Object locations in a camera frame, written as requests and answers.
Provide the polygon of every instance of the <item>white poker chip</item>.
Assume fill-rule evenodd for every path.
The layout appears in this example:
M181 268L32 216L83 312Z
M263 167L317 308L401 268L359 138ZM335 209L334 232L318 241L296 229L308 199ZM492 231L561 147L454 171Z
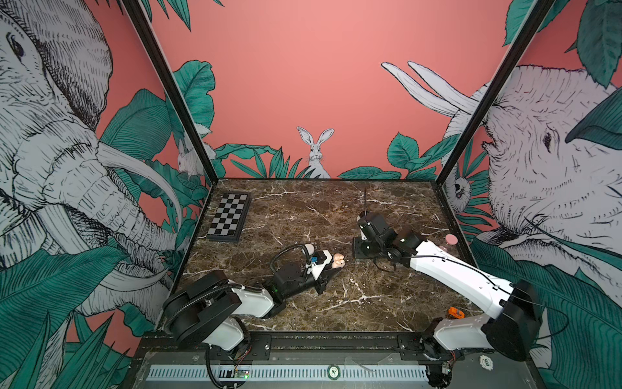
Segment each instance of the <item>white poker chip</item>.
M339 378L339 376L341 375L341 370L339 369L339 366L337 365L330 365L328 367L328 377L331 380L336 380L337 378Z
M486 355L480 355L480 365L490 371L493 369L493 360Z

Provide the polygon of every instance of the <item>pink round object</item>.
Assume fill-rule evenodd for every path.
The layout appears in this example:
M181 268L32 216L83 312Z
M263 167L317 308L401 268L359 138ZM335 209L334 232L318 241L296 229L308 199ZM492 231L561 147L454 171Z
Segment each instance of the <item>pink round object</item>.
M458 238L455 235L450 234L450 233L445 235L445 241L447 242L448 245L457 245L458 244Z

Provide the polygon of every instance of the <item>brown marble tabletop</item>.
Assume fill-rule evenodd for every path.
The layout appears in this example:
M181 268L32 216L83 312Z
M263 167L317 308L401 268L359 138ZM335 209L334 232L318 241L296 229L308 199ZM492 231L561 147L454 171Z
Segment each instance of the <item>brown marble tabletop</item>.
M221 180L177 289L214 269L254 286L272 275L268 262L281 248L310 241L317 250L344 254L345 267L320 296L311 289L289 299L287 308L276 317L244 317L249 329L422 331L452 306L467 316L481 313L466 298L425 274L403 266L385 273L371 261L352 258L351 240L359 235L356 216L363 210L364 188L368 210L382 213L396 231L411 228L437 245L448 246L445 235L451 231L427 182ZM201 238L226 191L252 196L238 243ZM449 252L458 256L454 246ZM288 260L304 262L295 250L277 263Z

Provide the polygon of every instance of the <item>black and white checkered pattern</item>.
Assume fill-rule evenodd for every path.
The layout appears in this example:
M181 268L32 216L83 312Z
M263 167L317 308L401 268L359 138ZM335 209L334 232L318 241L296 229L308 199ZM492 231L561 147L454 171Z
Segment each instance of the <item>black and white checkered pattern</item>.
M244 194L225 194L218 204L207 234L232 237L238 227L247 199L248 195Z

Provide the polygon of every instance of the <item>rabbit illustration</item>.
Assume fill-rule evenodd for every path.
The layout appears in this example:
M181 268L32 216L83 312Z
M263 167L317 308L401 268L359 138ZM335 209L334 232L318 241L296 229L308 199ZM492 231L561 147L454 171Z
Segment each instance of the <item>rabbit illustration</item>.
M331 136L333 136L335 130L332 128L325 130L322 135L320 135L320 139L318 139L317 143L314 143L313 136L311 136L306 129L302 127L297 128L303 142L311 146L311 152L309 153L309 170L313 169L313 172L311 173L310 178L330 178L330 175L322 167L322 152L320 150L320 146Z

